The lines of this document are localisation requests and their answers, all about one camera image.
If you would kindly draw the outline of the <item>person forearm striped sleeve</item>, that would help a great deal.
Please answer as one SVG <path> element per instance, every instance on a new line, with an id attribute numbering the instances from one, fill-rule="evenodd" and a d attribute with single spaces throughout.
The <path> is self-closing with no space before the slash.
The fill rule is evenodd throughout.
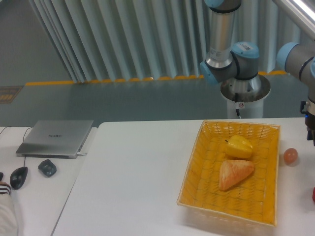
<path id="1" fill-rule="evenodd" d="M 0 235 L 17 236 L 18 222 L 15 214 L 11 187 L 2 181 L 3 173 L 0 173 Z"/>

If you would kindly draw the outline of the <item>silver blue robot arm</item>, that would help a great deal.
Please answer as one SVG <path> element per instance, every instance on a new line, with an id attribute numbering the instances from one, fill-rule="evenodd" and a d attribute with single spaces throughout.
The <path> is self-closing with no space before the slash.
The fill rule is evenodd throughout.
<path id="1" fill-rule="evenodd" d="M 200 71 L 210 84 L 220 83 L 227 101 L 228 118 L 261 118 L 269 81 L 258 74 L 259 49 L 251 42 L 231 43 L 235 12 L 239 0 L 207 0 L 212 11 L 210 50 L 200 63 Z M 307 140 L 315 139 L 315 50 L 289 42 L 278 51 L 278 66 L 308 87 L 308 99 L 301 101 Z"/>

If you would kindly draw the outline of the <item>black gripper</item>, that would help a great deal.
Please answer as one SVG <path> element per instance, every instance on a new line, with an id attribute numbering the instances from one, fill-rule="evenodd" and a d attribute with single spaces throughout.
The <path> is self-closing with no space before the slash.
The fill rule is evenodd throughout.
<path id="1" fill-rule="evenodd" d="M 305 116 L 305 125 L 307 126 L 307 140 L 314 140 L 314 129 L 315 129 L 315 103 L 308 101 L 300 102 L 300 113 Z"/>

